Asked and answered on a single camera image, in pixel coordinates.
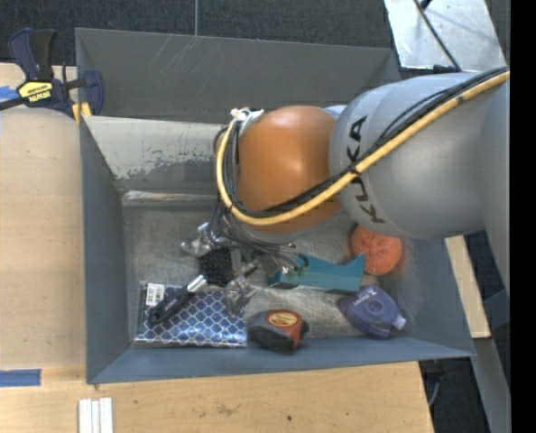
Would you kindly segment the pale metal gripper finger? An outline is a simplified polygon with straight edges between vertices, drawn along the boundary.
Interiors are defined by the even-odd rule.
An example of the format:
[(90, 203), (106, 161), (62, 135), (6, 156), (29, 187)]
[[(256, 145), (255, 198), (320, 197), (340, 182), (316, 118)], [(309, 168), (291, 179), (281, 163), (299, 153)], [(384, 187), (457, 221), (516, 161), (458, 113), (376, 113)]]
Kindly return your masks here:
[(241, 281), (240, 282), (240, 292), (241, 296), (239, 299), (239, 306), (241, 308), (245, 308), (246, 305), (250, 302), (252, 297), (260, 290), (259, 286), (253, 285), (252, 283), (248, 281)]
[(241, 290), (239, 285), (231, 281), (224, 288), (225, 293), (225, 302), (224, 308), (226, 314), (231, 318), (236, 318), (240, 314), (238, 301), (241, 295)]

